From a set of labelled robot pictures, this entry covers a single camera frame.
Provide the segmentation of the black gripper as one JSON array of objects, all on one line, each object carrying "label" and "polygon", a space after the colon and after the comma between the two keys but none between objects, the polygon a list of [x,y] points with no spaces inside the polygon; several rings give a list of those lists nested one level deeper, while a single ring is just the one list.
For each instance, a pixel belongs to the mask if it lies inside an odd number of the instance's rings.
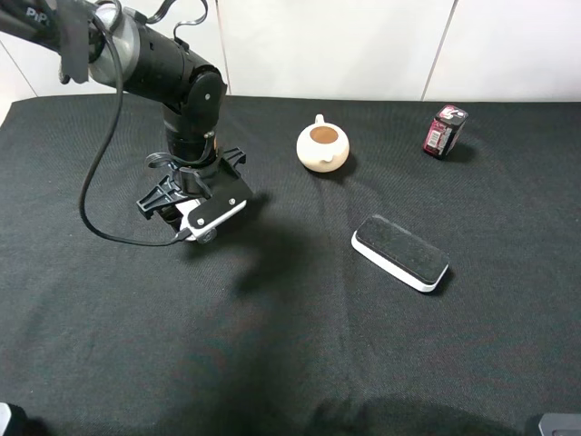
[{"label": "black gripper", "polygon": [[147,166],[157,168],[167,165],[172,173],[163,177],[137,202],[137,206],[146,219],[158,213],[164,220],[168,220],[172,214],[170,210],[175,209],[178,203],[195,199],[209,200],[234,183],[246,184],[236,168],[238,164],[245,163],[246,153],[238,147],[229,150],[219,148],[213,162],[199,166],[187,165],[168,153],[150,154],[146,158]]}]

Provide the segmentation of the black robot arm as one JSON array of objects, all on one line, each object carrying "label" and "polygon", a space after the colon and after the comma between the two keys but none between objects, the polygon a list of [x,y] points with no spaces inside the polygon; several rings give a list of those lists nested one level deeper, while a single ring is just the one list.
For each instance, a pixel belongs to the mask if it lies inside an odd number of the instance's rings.
[{"label": "black robot arm", "polygon": [[159,214],[199,239],[241,211],[251,189],[236,169],[245,153],[216,141],[227,89],[220,71],[152,28],[170,6],[148,17],[118,1],[4,1],[1,30],[59,54],[64,84],[93,79],[162,104],[168,150],[146,164],[171,172],[137,205],[145,218]]}]

